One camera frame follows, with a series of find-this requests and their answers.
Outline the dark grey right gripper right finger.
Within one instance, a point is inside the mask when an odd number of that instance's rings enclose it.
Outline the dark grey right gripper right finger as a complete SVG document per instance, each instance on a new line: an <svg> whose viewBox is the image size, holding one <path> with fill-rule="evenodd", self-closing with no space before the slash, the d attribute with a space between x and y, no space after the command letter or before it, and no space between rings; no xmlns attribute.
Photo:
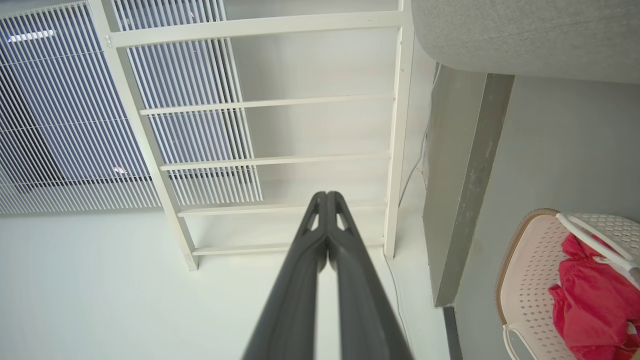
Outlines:
<svg viewBox="0 0 640 360"><path fill-rule="evenodd" d="M345 198L327 194L327 244L336 271L342 360L414 360Z"/></svg>

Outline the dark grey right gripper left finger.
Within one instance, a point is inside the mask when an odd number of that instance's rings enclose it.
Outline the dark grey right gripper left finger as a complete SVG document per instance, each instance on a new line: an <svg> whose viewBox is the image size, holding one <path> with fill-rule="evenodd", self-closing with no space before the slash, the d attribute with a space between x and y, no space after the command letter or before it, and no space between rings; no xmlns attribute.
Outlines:
<svg viewBox="0 0 640 360"><path fill-rule="evenodd" d="M327 198L311 197L242 360L314 360L318 273L327 263Z"/></svg>

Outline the pink perforated laundry basket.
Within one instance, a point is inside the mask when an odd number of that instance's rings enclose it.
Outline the pink perforated laundry basket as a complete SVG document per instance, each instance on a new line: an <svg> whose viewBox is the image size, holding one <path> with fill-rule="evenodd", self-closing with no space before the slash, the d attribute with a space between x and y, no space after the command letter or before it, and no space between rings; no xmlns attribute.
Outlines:
<svg viewBox="0 0 640 360"><path fill-rule="evenodd" d="M514 233L496 283L496 307L510 360L520 360L511 334L533 360L575 360L553 324L549 292L561 282L559 266L567 257L562 243L569 235L640 285L640 223L610 214L533 210Z"/></svg>

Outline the red garment with logo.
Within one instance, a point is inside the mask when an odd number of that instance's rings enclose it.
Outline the red garment with logo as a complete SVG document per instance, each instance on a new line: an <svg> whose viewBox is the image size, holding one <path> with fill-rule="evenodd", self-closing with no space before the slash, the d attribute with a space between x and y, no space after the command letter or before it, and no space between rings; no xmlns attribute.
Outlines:
<svg viewBox="0 0 640 360"><path fill-rule="evenodd" d="M633 360L640 352L640 289L576 235L561 244L555 329L576 360Z"/></svg>

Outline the white metal shelf rack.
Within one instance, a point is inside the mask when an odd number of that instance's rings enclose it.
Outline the white metal shelf rack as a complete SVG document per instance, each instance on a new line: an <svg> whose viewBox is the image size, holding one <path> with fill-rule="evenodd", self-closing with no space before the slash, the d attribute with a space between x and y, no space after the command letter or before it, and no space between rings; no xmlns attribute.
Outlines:
<svg viewBox="0 0 640 360"><path fill-rule="evenodd" d="M222 20L190 23L158 28L121 31L112 0L88 0L94 25L100 36L107 65L115 88L121 98L126 117L140 148L153 186L157 191L167 223L177 241L182 258L189 271L197 271L200 256L233 255L242 253L272 252L286 249L286 244L261 244L251 246L196 248L185 217L190 215L260 214L295 209L294 205L257 205L227 208L199 208L181 210L175 189L169 179L169 171L239 166L272 166L315 162L348 161L366 158L387 158L384 229L381 244L384 255L393 259L397 242L400 194L402 193L402 168L409 118L410 78L412 75L415 30L410 6L406 0L398 0L393 11L363 13L306 14L297 16L266 17L254 19ZM153 44L183 43L204 39L228 39L258 35L295 34L337 30L361 30L368 28L393 28L397 33L393 91L389 94L325 96L304 99L265 101L240 101L222 104L186 105L166 108L147 108L138 89L137 80L128 57L128 48ZM280 156L228 161L200 161L166 163L155 139L148 116L169 113L209 110L251 109L262 107L337 103L345 101L392 100L390 119L390 147L382 153L353 153L313 156Z"/></svg>

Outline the grey fabric sofa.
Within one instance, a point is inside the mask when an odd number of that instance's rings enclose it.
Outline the grey fabric sofa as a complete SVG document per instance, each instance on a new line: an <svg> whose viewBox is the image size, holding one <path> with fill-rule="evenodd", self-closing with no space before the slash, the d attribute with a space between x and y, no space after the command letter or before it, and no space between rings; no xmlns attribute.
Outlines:
<svg viewBox="0 0 640 360"><path fill-rule="evenodd" d="M411 0L426 54L449 68L640 85L640 0Z"/></svg>

